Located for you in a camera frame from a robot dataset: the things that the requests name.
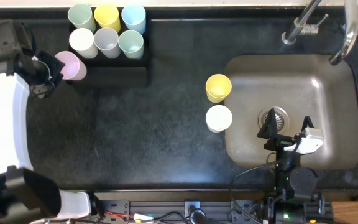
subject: faucet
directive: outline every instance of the faucet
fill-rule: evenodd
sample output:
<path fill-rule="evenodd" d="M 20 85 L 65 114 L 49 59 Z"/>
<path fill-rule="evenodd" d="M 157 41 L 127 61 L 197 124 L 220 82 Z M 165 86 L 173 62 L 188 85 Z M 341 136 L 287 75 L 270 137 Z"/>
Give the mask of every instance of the faucet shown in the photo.
<path fill-rule="evenodd" d="M 305 33 L 316 34 L 318 32 L 318 26 L 327 18 L 327 14 L 317 25 L 309 25 L 309 27 L 307 27 L 306 22 L 313 11 L 320 4 L 320 2 L 321 0 L 311 0 L 311 2 L 306 6 L 305 10 L 302 12 L 301 16 L 295 18 L 293 24 L 290 27 L 290 30 L 282 34 L 282 40 L 285 44 L 294 44 L 298 35 Z M 331 65 L 337 65 L 347 57 L 349 52 L 352 50 L 358 35 L 357 0 L 344 0 L 344 6 L 346 15 L 345 39 L 343 46 L 341 49 L 339 49 L 338 53 L 332 55 L 329 58 L 329 63 Z"/>

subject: sink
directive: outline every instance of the sink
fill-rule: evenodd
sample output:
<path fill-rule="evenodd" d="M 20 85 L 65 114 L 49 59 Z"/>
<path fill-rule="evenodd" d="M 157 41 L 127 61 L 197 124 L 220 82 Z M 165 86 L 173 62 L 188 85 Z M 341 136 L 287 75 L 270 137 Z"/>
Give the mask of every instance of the sink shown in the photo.
<path fill-rule="evenodd" d="M 294 136 L 310 116 L 323 130 L 324 144 L 301 157 L 314 169 L 348 169 L 358 164 L 358 102 L 352 69 L 332 66 L 329 55 L 243 55 L 224 70 L 232 91 L 224 100 L 233 115 L 226 130 L 226 150 L 238 165 L 266 163 L 272 151 L 257 137 L 270 108 L 275 108 L 279 134 Z"/>

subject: drain strainer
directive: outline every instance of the drain strainer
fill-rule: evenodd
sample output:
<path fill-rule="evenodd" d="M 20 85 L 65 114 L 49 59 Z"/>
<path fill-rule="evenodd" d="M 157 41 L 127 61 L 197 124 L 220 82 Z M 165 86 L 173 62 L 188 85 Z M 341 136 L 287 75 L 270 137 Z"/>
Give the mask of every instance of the drain strainer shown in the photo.
<path fill-rule="evenodd" d="M 288 118 L 287 113 L 283 109 L 281 109 L 277 106 L 274 106 L 273 108 L 276 112 L 277 132 L 278 132 L 278 134 L 282 134 L 282 133 L 284 133 L 284 131 L 287 130 L 290 120 Z M 259 118 L 258 118 L 258 123 L 259 123 L 260 128 L 266 122 L 266 118 L 267 118 L 269 111 L 270 111 L 270 109 L 265 109 L 262 112 L 260 112 Z"/>

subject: cup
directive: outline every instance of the cup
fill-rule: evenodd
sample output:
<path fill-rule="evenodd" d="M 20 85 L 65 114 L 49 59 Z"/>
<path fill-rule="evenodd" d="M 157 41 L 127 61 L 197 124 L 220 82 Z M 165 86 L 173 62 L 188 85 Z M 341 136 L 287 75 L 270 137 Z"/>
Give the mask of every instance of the cup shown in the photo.
<path fill-rule="evenodd" d="M 208 129 L 214 133 L 226 130 L 233 121 L 233 115 L 229 108 L 216 105 L 211 107 L 205 116 Z"/>
<path fill-rule="evenodd" d="M 55 55 L 65 66 L 61 70 L 64 80 L 81 80 L 86 75 L 86 66 L 75 54 L 69 51 L 62 51 Z"/>
<path fill-rule="evenodd" d="M 82 57 L 91 59 L 97 56 L 98 48 L 94 44 L 93 33 L 85 28 L 74 30 L 68 39 L 70 46 Z"/>
<path fill-rule="evenodd" d="M 94 18 L 101 27 L 112 28 L 117 32 L 121 29 L 118 9 L 113 4 L 102 4 L 98 6 L 94 10 Z"/>
<path fill-rule="evenodd" d="M 126 6 L 121 12 L 121 17 L 129 30 L 134 30 L 141 34 L 146 31 L 146 10 L 143 6 Z"/>
<path fill-rule="evenodd" d="M 92 9 L 87 4 L 76 4 L 68 10 L 68 19 L 77 28 L 87 28 L 94 32 L 96 24 L 92 16 Z"/>
<path fill-rule="evenodd" d="M 206 81 L 205 88 L 208 99 L 212 103 L 219 103 L 230 93 L 231 82 L 227 76 L 216 74 Z"/>
<path fill-rule="evenodd" d="M 112 28 L 102 28 L 94 34 L 94 44 L 108 58 L 116 58 L 121 53 L 118 34 Z"/>
<path fill-rule="evenodd" d="M 143 56 L 143 37 L 137 31 L 127 30 L 119 36 L 119 48 L 129 59 L 140 59 Z"/>

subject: black rack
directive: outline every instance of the black rack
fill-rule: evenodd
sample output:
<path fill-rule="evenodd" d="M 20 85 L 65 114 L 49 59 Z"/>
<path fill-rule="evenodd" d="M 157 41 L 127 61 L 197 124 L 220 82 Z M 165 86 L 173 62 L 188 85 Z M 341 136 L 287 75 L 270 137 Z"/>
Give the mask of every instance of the black rack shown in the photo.
<path fill-rule="evenodd" d="M 124 21 L 119 17 L 121 29 L 118 35 L 127 31 Z M 101 27 L 96 23 L 96 31 Z M 76 27 L 70 23 L 69 31 L 72 33 Z M 86 59 L 69 45 L 68 50 L 73 52 L 86 66 L 87 73 L 84 79 L 78 81 L 66 80 L 67 83 L 80 88 L 144 88 L 149 83 L 149 23 L 146 21 L 146 31 L 142 34 L 144 40 L 144 53 L 141 59 L 129 59 L 121 51 L 117 58 L 107 58 L 100 50 L 95 58 Z"/>

